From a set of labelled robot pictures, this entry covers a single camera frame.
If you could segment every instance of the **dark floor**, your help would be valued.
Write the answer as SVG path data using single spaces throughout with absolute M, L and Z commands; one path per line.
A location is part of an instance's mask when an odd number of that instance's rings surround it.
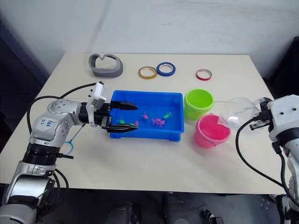
M 208 224 L 200 214 L 209 209 L 225 224 L 279 224 L 276 204 L 268 195 L 177 193 L 194 224 Z M 102 224 L 107 214 L 132 202 L 140 205 L 143 224 L 164 224 L 164 192 L 71 189 L 64 202 L 43 224 Z

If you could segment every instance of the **white table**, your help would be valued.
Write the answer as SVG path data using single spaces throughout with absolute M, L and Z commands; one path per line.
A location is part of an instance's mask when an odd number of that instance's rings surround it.
M 123 62 L 120 77 L 99 79 L 89 66 L 90 54 L 65 54 L 41 95 L 60 96 L 79 85 L 103 80 L 110 90 L 166 91 L 185 93 L 202 88 L 214 95 L 212 113 L 219 114 L 226 101 L 247 97 L 254 101 L 271 94 L 249 56 L 240 55 L 154 55 L 116 54 Z M 171 77 L 152 80 L 139 78 L 143 66 L 156 67 L 160 62 L 173 63 L 177 70 Z M 213 73 L 210 81 L 196 79 L 198 69 Z M 74 92 L 72 100 L 87 100 L 89 88 Z M 31 121 L 46 110 L 50 100 L 37 102 Z M 67 139 L 79 129 L 73 127 Z M 71 188 L 128 189 L 214 193 L 280 194 L 284 190 L 250 170 L 237 155 L 235 132 L 216 148 L 202 149 L 193 135 L 195 122 L 185 121 L 180 142 L 156 139 L 111 139 L 106 131 L 85 126 L 74 140 L 74 160 L 58 159 L 57 167 L 67 176 Z M 17 162 L 22 159 L 29 139 L 25 117 L 22 119 L 0 155 L 0 182 L 10 182 Z M 241 134 L 240 147 L 254 167 L 279 180 L 280 159 L 271 148 L 266 128 Z M 69 146 L 61 148 L 66 153 Z

